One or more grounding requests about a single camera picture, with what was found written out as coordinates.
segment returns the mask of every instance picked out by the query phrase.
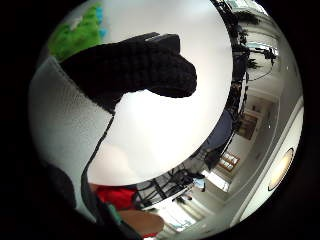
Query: desk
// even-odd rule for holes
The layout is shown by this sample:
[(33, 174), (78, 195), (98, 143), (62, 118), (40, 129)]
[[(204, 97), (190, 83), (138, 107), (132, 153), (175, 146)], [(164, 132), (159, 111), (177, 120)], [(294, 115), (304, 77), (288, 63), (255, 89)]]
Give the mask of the desk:
[(157, 208), (157, 209), (161, 209), (161, 208), (164, 208), (165, 206), (167, 206), (168, 204), (172, 203), (172, 200), (174, 200), (175, 198), (181, 196), (183, 193), (189, 191), (194, 185), (193, 184), (190, 184), (189, 186), (187, 186), (186, 188), (182, 189), (181, 191), (173, 194), (172, 196), (160, 201), (160, 202), (157, 202), (151, 206), (148, 206), (148, 207), (145, 207), (143, 208), (142, 210), (150, 210), (152, 208)]

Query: light fixture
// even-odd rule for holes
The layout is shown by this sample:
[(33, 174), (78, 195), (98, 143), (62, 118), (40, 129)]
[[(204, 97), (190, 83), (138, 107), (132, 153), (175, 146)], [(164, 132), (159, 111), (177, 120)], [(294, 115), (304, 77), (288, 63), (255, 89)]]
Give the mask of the light fixture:
[(273, 170), (268, 186), (269, 191), (275, 189), (286, 175), (293, 159), (293, 153), (293, 148), (290, 148)]

